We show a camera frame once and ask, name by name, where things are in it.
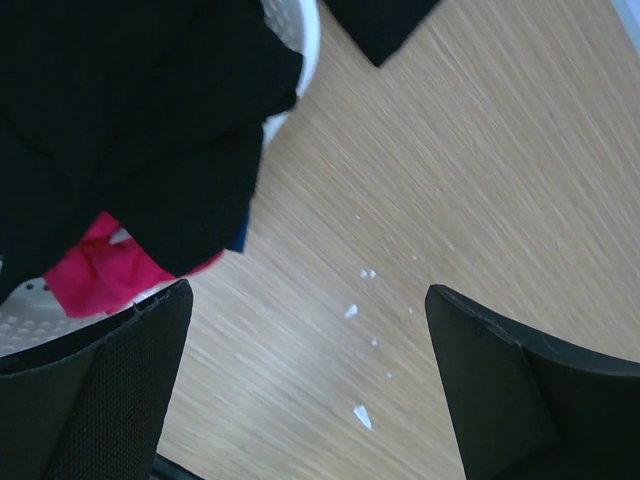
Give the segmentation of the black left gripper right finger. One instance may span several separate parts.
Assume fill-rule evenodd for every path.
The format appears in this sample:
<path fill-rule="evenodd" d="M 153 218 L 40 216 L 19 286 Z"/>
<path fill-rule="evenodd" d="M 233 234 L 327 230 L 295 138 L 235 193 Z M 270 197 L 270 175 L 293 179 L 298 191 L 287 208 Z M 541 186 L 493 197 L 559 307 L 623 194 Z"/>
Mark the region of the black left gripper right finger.
<path fill-rule="evenodd" d="M 639 365 L 444 285 L 425 310 L 468 479 L 636 479 Z"/>

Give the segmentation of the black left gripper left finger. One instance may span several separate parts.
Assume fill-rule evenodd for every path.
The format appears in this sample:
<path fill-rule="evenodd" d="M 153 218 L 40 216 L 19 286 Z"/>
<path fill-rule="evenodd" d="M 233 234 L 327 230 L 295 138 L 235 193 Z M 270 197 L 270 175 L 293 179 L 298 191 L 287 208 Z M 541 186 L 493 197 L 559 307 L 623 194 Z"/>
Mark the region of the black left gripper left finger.
<path fill-rule="evenodd" d="M 180 280 L 1 359 L 4 479 L 150 479 L 193 308 Z"/>

